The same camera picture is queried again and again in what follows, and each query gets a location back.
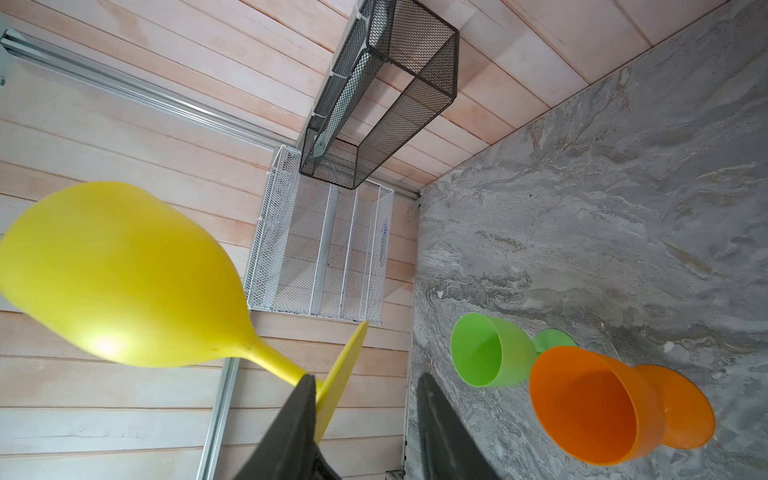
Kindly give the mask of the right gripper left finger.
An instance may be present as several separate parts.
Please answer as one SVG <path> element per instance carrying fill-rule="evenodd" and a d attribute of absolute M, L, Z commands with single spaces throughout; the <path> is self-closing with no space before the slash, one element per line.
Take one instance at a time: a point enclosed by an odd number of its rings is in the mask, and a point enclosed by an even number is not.
<path fill-rule="evenodd" d="M 314 440 L 316 380 L 305 375 L 235 479 L 335 479 Z"/>

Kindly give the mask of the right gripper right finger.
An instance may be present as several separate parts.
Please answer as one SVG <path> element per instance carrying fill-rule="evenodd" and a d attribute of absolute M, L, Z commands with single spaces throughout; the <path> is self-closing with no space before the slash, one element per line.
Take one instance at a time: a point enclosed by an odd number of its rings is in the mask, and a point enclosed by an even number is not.
<path fill-rule="evenodd" d="M 425 479 L 499 479 L 429 373 L 418 380 L 417 412 Z"/>

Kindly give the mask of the green wine glass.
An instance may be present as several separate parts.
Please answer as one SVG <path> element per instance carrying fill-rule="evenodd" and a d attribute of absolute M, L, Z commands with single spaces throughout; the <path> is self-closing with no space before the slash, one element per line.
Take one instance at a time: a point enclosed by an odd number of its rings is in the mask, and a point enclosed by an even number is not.
<path fill-rule="evenodd" d="M 526 381 L 537 358 L 545 351 L 576 345 L 561 330 L 545 329 L 529 336 L 508 320 L 468 313 L 453 327 L 450 353 L 458 375 L 466 384 L 495 388 Z"/>

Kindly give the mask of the orange wine glass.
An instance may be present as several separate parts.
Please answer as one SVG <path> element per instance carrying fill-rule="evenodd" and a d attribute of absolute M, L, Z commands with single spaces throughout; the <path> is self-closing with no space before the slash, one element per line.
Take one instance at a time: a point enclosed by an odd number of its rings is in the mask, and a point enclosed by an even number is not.
<path fill-rule="evenodd" d="M 579 347 L 540 355 L 529 391 L 550 438 L 591 465 L 618 465 L 661 445 L 696 449 L 715 433 L 707 397 L 685 376 L 658 365 L 630 367 Z"/>

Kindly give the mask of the yellow wine glass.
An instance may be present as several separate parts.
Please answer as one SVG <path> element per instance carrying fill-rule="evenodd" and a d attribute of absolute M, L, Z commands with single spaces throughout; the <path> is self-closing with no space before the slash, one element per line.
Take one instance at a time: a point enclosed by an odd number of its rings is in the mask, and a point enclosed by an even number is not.
<path fill-rule="evenodd" d="M 294 386 L 307 377 L 256 333 L 219 242 L 127 183 L 75 185 L 27 209 L 1 239 L 1 292 L 112 362 L 176 368 L 242 358 Z"/>

